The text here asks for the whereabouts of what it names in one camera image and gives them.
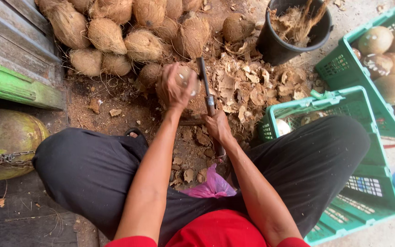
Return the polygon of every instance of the black pants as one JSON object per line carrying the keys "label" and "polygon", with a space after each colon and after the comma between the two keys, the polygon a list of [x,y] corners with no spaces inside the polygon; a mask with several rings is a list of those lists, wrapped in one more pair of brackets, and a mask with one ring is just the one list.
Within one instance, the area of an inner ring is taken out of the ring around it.
{"label": "black pants", "polygon": [[[369,147],[361,124],[350,117],[329,116],[257,146],[248,156],[281,196],[304,237]],[[112,239],[146,149],[143,136],[69,128],[40,144],[33,165],[57,203],[84,216]],[[247,214],[241,193],[193,198],[169,188],[159,245],[193,219],[219,209]]]}

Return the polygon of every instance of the red shirt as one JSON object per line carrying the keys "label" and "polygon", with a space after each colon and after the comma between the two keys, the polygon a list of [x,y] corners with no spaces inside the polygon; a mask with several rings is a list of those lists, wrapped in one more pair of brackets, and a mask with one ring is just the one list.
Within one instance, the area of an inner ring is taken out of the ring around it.
{"label": "red shirt", "polygon": [[[157,247],[149,237],[114,240],[105,247]],[[217,210],[197,217],[180,229],[165,247],[270,247],[260,231],[233,210]],[[309,247],[302,239],[286,238],[276,247]]]}

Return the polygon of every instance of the hand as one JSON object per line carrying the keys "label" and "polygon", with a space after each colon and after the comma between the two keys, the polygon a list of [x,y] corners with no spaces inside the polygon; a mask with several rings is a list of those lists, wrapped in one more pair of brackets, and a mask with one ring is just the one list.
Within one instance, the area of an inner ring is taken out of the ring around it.
{"label": "hand", "polygon": [[191,91],[196,83],[196,72],[193,71],[188,77],[187,87],[183,88],[176,83],[175,75],[179,63],[164,65],[162,81],[157,85],[158,97],[162,99],[167,109],[180,110],[187,107],[191,98]]}
{"label": "hand", "polygon": [[228,118],[224,111],[216,110],[216,114],[213,117],[206,114],[202,114],[201,117],[205,121],[205,126],[210,136],[216,138],[220,144],[224,145],[233,138]]}

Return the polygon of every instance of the green basket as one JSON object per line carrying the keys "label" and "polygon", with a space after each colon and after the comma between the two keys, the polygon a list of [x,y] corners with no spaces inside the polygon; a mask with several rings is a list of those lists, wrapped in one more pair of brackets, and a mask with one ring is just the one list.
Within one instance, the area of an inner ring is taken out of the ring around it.
{"label": "green basket", "polygon": [[366,91],[361,86],[315,97],[272,105],[259,123],[263,141],[279,137],[276,119],[285,120],[291,130],[301,125],[309,112],[322,110],[328,115],[349,115],[364,126],[371,146],[349,178],[346,187],[323,212],[320,221],[304,240],[310,245],[345,236],[395,216],[395,193],[385,152]]}
{"label": "green basket", "polygon": [[381,135],[395,137],[394,110],[382,98],[370,79],[370,73],[362,67],[350,45],[368,29],[378,25],[395,30],[395,8],[344,35],[338,46],[316,65],[316,70],[332,90],[363,86],[368,93]]}

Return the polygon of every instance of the black bucket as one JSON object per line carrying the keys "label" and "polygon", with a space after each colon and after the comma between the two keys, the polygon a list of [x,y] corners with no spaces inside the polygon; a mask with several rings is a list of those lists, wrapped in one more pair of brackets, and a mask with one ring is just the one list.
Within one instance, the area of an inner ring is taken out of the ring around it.
{"label": "black bucket", "polygon": [[[332,17],[328,10],[320,22],[310,30],[309,37],[311,37],[311,40],[307,44],[306,48],[296,47],[282,41],[282,39],[280,39],[272,29],[269,10],[277,9],[277,15],[280,15],[289,7],[302,7],[305,3],[306,0],[271,0],[268,3],[265,24],[263,25],[260,36],[257,39],[257,49],[261,54],[263,54],[263,60],[265,62],[268,62],[271,65],[283,64],[303,52],[313,51],[326,43],[330,36],[330,31],[332,30]],[[309,10],[310,16],[315,16],[315,13],[321,7],[322,3],[323,2],[321,0],[312,1]]]}

